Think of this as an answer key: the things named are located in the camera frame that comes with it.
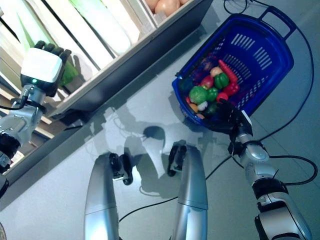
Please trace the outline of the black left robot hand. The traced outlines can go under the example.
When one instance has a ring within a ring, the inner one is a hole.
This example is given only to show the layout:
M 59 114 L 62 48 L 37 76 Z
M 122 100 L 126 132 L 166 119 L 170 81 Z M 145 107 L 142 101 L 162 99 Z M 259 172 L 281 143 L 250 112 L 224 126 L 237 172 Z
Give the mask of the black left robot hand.
M 44 64 L 44 69 L 49 70 L 49 67 L 53 68 L 55 74 L 63 75 L 65 71 L 66 62 L 72 53 L 69 49 L 64 49 L 53 43 L 48 43 L 43 40 L 39 40 L 34 47 L 39 49 L 39 57 L 41 57 L 41 64 Z

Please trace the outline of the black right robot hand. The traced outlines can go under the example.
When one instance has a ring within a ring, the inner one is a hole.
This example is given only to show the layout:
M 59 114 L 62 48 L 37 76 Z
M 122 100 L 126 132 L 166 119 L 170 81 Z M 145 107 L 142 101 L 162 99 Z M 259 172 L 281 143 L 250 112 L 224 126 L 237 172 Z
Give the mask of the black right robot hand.
M 205 115 L 202 120 L 208 129 L 227 135 L 245 133 L 252 135 L 252 124 L 246 112 L 237 109 L 232 103 L 225 99 L 215 104 L 215 112 L 212 116 Z

